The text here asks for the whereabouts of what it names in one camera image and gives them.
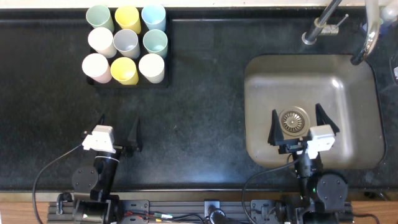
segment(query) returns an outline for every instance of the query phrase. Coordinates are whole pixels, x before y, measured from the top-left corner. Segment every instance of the sink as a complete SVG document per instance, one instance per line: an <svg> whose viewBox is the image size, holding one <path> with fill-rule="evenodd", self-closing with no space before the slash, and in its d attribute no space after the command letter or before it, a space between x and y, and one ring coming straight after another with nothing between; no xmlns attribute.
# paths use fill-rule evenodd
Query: sink
<svg viewBox="0 0 398 224"><path fill-rule="evenodd" d="M287 154L268 144L272 110L278 112L285 139L306 136L316 126L320 103L340 128L325 168L367 169L384 157L385 145L371 67L354 66L350 55L263 55L245 70L246 149L265 167L286 163Z"/></svg>

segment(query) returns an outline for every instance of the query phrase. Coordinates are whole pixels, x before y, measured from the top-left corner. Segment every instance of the cup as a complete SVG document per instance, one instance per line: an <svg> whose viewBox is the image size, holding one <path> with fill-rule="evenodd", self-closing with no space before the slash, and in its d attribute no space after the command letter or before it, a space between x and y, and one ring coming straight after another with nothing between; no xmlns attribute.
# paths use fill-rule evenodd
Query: cup
<svg viewBox="0 0 398 224"><path fill-rule="evenodd" d="M161 30L150 30L144 35L144 47L150 54L167 56L167 35Z"/></svg>
<svg viewBox="0 0 398 224"><path fill-rule="evenodd" d="M94 28L105 27L111 32L114 31L111 12L104 5L97 5L89 8L86 13L86 20Z"/></svg>
<svg viewBox="0 0 398 224"><path fill-rule="evenodd" d="M118 58L112 63L111 74L114 79L123 85L135 85L138 82L136 64L126 57Z"/></svg>
<svg viewBox="0 0 398 224"><path fill-rule="evenodd" d="M112 75L109 64L104 55L89 54L81 64L83 72L99 83L111 81Z"/></svg>
<svg viewBox="0 0 398 224"><path fill-rule="evenodd" d="M157 54L143 56L139 61L138 68L151 83L160 83L164 78L164 61Z"/></svg>
<svg viewBox="0 0 398 224"><path fill-rule="evenodd" d="M131 29L137 34L141 32L141 23L136 7L123 6L118 8L114 14L114 18L122 29Z"/></svg>
<svg viewBox="0 0 398 224"><path fill-rule="evenodd" d="M133 30L123 29L117 32L114 35L113 44L123 56L133 59L139 57L138 36Z"/></svg>
<svg viewBox="0 0 398 224"><path fill-rule="evenodd" d="M88 34L88 44L106 58L111 58L118 52L113 45L112 32L105 27L93 29Z"/></svg>
<svg viewBox="0 0 398 224"><path fill-rule="evenodd" d="M166 30L166 10L162 5L146 6L141 12L142 20L149 30Z"/></svg>

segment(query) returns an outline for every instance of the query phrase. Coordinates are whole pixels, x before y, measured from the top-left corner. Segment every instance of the faucet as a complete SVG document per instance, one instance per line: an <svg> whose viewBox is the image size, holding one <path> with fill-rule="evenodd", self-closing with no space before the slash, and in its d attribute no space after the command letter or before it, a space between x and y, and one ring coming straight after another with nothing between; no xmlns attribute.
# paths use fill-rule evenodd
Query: faucet
<svg viewBox="0 0 398 224"><path fill-rule="evenodd" d="M302 40L304 44L312 45L317 41L319 35L337 35L339 25L348 17L340 21L337 25L326 24L327 20L337 9L341 0L332 0L332 2L326 7L322 15L316 18L308 32L303 33ZM377 38L379 37L380 30L380 18L379 18L379 1L378 0L365 0L366 6L366 17L368 20L368 31L366 33L366 40L358 51L351 58L351 63L353 65L359 65L363 60L365 60L369 54L373 51L376 45Z"/></svg>

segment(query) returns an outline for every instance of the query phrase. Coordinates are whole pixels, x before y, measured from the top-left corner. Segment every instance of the white cup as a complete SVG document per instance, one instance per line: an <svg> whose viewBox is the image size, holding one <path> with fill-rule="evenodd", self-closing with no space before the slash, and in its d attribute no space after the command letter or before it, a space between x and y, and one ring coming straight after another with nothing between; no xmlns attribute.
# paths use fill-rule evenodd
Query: white cup
<svg viewBox="0 0 398 224"><path fill-rule="evenodd" d="M131 29L117 32L113 38L116 49L125 57L137 59L140 54L138 36Z"/></svg>
<svg viewBox="0 0 398 224"><path fill-rule="evenodd" d="M167 35L161 30L150 30L144 35L144 47L150 54L167 56Z"/></svg>
<svg viewBox="0 0 398 224"><path fill-rule="evenodd" d="M162 5L144 7L141 16L149 30L166 30L166 10Z"/></svg>
<svg viewBox="0 0 398 224"><path fill-rule="evenodd" d="M160 83L164 78L164 61L157 54L143 56L139 61L138 68L151 83Z"/></svg>
<svg viewBox="0 0 398 224"><path fill-rule="evenodd" d="M111 69L104 55L90 54L81 64L83 72L99 83L107 83L111 81Z"/></svg>
<svg viewBox="0 0 398 224"><path fill-rule="evenodd" d="M93 29L88 34L88 44L106 58L111 58L118 52L113 45L112 32L105 27Z"/></svg>
<svg viewBox="0 0 398 224"><path fill-rule="evenodd" d="M104 5L97 5L89 8L86 13L86 20L94 28L105 27L111 32L114 31L111 12Z"/></svg>

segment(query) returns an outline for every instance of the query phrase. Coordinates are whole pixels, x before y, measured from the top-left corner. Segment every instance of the sink drain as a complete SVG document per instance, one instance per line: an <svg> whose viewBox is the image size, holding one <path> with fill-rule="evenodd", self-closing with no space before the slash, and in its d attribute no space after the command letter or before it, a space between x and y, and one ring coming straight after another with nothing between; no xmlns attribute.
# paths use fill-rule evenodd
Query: sink drain
<svg viewBox="0 0 398 224"><path fill-rule="evenodd" d="M309 127L308 114L299 107L283 110L279 116L280 125L284 133L291 136L305 134Z"/></svg>

